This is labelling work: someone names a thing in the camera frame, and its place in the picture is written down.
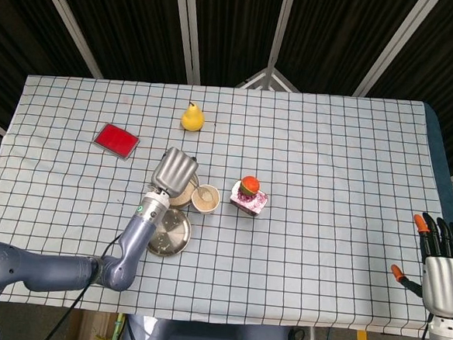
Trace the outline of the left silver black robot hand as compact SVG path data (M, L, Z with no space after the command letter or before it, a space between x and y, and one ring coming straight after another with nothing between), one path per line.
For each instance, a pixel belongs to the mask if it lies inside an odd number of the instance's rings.
M168 149L151 176L151 185L170 197L180 196L195 174L198 163L194 157L176 147Z

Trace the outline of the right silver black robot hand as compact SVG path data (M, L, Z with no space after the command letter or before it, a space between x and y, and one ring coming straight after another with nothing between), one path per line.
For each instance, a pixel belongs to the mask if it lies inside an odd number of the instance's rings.
M408 279L396 264L391 272L396 281L416 294L434 316L453 319L453 222L428 213L413 216L419 234L422 282Z

